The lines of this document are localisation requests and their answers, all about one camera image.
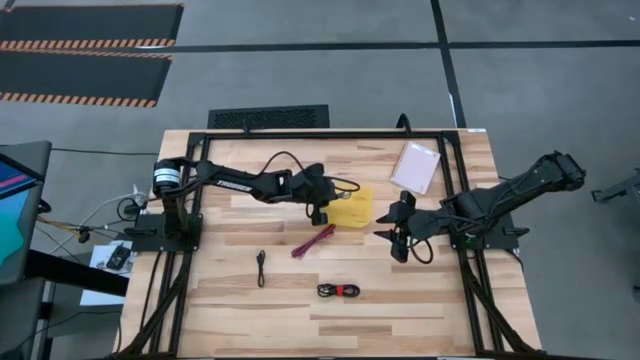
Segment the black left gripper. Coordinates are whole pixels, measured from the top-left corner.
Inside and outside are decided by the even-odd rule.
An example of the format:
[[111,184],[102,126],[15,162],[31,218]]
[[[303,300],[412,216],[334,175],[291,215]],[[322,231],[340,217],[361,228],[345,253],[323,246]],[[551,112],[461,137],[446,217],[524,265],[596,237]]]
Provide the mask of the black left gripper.
[[291,177],[291,190],[293,203],[325,207],[330,202],[349,199],[353,187],[344,183],[333,184],[324,173],[324,165],[314,163]]

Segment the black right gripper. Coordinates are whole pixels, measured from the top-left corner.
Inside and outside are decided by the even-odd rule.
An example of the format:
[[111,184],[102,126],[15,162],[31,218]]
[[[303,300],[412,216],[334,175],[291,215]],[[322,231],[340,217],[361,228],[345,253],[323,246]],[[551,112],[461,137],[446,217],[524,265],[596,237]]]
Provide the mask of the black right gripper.
[[397,224],[398,230],[375,231],[374,234],[391,243],[390,254],[399,263],[408,261],[410,238],[429,239],[441,229],[442,210],[419,210],[415,206],[416,198],[403,190],[399,200],[391,203],[388,212],[376,220],[380,224]]

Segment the yellow plastic box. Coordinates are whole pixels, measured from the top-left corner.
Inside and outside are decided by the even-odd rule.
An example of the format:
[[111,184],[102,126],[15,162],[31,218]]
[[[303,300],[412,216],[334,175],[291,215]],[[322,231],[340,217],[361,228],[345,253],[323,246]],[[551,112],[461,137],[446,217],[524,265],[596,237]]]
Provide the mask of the yellow plastic box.
[[350,228],[366,227],[373,216],[373,191],[371,188],[361,187],[351,192],[351,197],[347,200],[330,202],[323,212],[328,215],[328,222],[331,225]]

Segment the black perforated floor panel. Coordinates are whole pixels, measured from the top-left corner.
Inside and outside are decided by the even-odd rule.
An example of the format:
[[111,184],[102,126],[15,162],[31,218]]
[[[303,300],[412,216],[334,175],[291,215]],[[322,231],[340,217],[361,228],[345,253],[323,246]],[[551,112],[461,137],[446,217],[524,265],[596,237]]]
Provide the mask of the black perforated floor panel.
[[297,105],[210,110],[208,129],[329,128],[328,105]]

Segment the small black device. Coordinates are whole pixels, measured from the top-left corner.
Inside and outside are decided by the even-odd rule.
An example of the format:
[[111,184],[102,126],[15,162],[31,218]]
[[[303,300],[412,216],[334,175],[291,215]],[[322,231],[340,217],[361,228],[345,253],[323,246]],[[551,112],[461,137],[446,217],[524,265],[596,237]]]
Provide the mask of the small black device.
[[117,245],[106,262],[106,268],[114,271],[121,270],[125,267],[130,256],[130,248],[126,247],[124,244]]

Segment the white paper sheet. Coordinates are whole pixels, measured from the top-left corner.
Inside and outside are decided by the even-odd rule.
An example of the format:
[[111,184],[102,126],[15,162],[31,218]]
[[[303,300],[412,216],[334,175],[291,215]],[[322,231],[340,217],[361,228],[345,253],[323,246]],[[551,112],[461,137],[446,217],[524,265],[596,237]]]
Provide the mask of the white paper sheet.
[[[112,270],[106,266],[107,261],[114,253],[118,246],[131,249],[132,243],[124,240],[113,240],[108,245],[95,245],[91,254],[89,266],[106,272],[117,274],[121,277],[129,278],[134,264],[134,257],[130,255],[124,265],[119,270]],[[83,290],[80,298],[80,306],[108,306],[123,305],[124,296],[112,295],[107,293],[96,292],[92,290]]]

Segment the black side desk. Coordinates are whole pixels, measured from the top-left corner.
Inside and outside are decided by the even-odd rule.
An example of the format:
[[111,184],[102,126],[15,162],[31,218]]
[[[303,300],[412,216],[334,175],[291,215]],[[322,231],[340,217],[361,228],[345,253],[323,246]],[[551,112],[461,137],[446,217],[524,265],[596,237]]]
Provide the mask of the black side desk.
[[129,279],[36,250],[0,265],[0,360],[28,360],[39,321],[50,317],[45,284],[60,283],[124,296]]

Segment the black mat with hazard stripes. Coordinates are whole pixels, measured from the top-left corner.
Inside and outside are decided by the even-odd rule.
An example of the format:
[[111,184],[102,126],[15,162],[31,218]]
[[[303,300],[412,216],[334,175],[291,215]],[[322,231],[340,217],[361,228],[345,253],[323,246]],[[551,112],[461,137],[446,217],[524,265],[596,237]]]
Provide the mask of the black mat with hazard stripes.
[[172,58],[79,50],[0,50],[0,100],[152,108]]
[[22,6],[0,9],[0,49],[175,44],[184,5]]

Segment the monitor with colourful screen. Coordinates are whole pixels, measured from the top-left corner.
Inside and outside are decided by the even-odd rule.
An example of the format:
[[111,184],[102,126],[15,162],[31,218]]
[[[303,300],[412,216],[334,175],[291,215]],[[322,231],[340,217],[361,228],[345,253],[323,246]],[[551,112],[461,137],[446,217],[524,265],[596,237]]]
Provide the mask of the monitor with colourful screen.
[[30,276],[36,216],[52,144],[0,146],[0,286]]

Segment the black aluminium table frame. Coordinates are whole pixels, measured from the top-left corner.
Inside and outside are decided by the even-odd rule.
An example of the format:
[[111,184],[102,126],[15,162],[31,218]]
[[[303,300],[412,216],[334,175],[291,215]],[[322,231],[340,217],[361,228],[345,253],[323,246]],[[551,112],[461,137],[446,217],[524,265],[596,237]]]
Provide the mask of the black aluminium table frame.
[[[169,130],[160,154],[208,159],[243,171],[297,169],[322,163],[328,174],[371,188],[381,216],[400,195],[390,182],[407,142],[441,154],[428,192],[442,198],[490,187],[498,175],[486,133],[462,130]],[[295,247],[318,233],[300,205],[267,205],[231,190],[198,191],[203,217],[191,254],[137,256],[121,317],[121,346],[109,360],[474,356],[514,353],[464,281],[468,265],[488,286],[514,328],[533,349],[540,340],[516,259],[494,249],[467,252],[439,236],[401,264],[374,234],[338,228],[304,257]]]

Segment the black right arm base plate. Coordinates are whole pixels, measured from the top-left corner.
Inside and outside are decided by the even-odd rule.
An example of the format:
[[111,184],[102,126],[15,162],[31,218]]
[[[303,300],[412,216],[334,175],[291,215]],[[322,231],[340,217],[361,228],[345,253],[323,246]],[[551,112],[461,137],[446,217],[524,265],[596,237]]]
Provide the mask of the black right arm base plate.
[[519,238],[529,232],[529,228],[516,227],[512,216],[506,215],[484,235],[451,235],[450,244],[452,248],[463,245],[471,250],[514,250],[519,247]]

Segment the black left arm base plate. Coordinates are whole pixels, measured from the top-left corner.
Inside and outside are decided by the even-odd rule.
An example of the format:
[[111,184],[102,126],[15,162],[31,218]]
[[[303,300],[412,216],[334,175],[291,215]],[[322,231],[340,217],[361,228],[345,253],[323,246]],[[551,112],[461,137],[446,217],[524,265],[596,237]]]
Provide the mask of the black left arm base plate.
[[134,252],[193,252],[199,248],[202,227],[201,214],[144,214],[125,233]]

